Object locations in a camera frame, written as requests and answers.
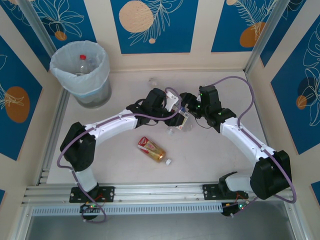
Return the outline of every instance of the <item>beige circle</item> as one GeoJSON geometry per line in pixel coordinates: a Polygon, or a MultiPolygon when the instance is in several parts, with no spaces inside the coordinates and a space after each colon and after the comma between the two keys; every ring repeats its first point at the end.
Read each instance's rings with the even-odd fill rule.
{"type": "Polygon", "coordinates": [[[150,8],[141,1],[128,1],[119,11],[122,27],[130,33],[144,32],[154,23],[150,8]]]}
{"type": "Polygon", "coordinates": [[[17,0],[8,0],[10,3],[14,5],[18,5],[17,0]]]}
{"type": "Polygon", "coordinates": [[[237,3],[238,0],[226,0],[226,4],[228,4],[229,6],[234,5],[237,3]]]}

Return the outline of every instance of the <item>white plastic bag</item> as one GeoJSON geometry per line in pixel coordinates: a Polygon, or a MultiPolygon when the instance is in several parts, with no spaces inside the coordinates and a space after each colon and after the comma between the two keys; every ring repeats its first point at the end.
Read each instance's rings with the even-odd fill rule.
{"type": "Polygon", "coordinates": [[[50,70],[66,90],[84,99],[98,92],[106,83],[110,72],[109,56],[95,42],[74,41],[53,54],[50,70]],[[75,74],[79,72],[80,55],[85,55],[87,59],[96,58],[98,67],[88,74],[76,76],[75,74]]]}

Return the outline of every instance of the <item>trash can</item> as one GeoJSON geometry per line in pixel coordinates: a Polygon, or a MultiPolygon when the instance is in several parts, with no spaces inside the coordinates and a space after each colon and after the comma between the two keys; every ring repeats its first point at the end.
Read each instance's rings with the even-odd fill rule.
{"type": "Polygon", "coordinates": [[[61,47],[51,58],[50,70],[83,107],[100,107],[111,97],[109,56],[95,42],[74,41],[61,47]]]}

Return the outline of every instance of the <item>white floor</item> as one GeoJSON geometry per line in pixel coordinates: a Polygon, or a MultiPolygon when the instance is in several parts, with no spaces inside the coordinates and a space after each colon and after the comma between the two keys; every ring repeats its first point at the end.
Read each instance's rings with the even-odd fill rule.
{"type": "MultiPolygon", "coordinates": [[[[179,93],[198,94],[200,85],[214,83],[226,76],[245,78],[242,71],[137,71],[110,74],[112,96],[109,102],[97,109],[81,107],[71,96],[66,108],[57,146],[52,160],[47,184],[74,183],[71,173],[57,167],[59,148],[70,126],[75,122],[90,124],[109,118],[126,106],[143,99],[151,90],[150,78],[157,78],[161,85],[173,87],[179,93]]],[[[250,104],[248,86],[238,79],[229,79],[216,86],[222,107],[229,108],[239,116],[250,104]]],[[[123,132],[101,144],[95,151],[92,168],[99,183],[181,183],[212,182],[232,171],[251,168],[250,162],[231,141],[213,128],[198,126],[191,116],[193,128],[170,136],[167,126],[141,126],[123,132]],[[172,163],[156,163],[138,148],[139,139],[146,136],[163,147],[172,163]]],[[[242,123],[265,142],[257,111],[253,107],[242,123]]]]}

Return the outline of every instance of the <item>table surface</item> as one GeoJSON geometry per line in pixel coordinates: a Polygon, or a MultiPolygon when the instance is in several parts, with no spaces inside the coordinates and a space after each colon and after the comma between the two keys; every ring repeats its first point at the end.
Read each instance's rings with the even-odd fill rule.
{"type": "MultiPolygon", "coordinates": [[[[111,73],[112,96],[102,107],[87,109],[70,96],[52,159],[47,184],[74,183],[71,173],[57,167],[60,145],[75,122],[90,124],[121,112],[126,106],[145,98],[151,90],[148,81],[157,79],[160,86],[173,87],[179,93],[198,94],[199,86],[214,83],[227,76],[245,78],[242,71],[136,71],[111,73]]],[[[216,86],[222,107],[239,116],[250,104],[251,95],[246,84],[228,79],[216,86]]],[[[204,129],[191,116],[190,131],[166,133],[167,126],[141,126],[125,131],[102,143],[95,150],[92,169],[99,183],[190,183],[215,182],[227,173],[252,168],[250,162],[233,143],[213,128],[204,129]],[[138,148],[139,139],[146,136],[161,146],[172,163],[166,166],[144,155],[138,148]]],[[[198,122],[207,126],[204,119],[198,122]]],[[[266,142],[255,107],[241,122],[261,141],[266,142]]],[[[69,165],[63,158],[62,165],[69,165]]]]}

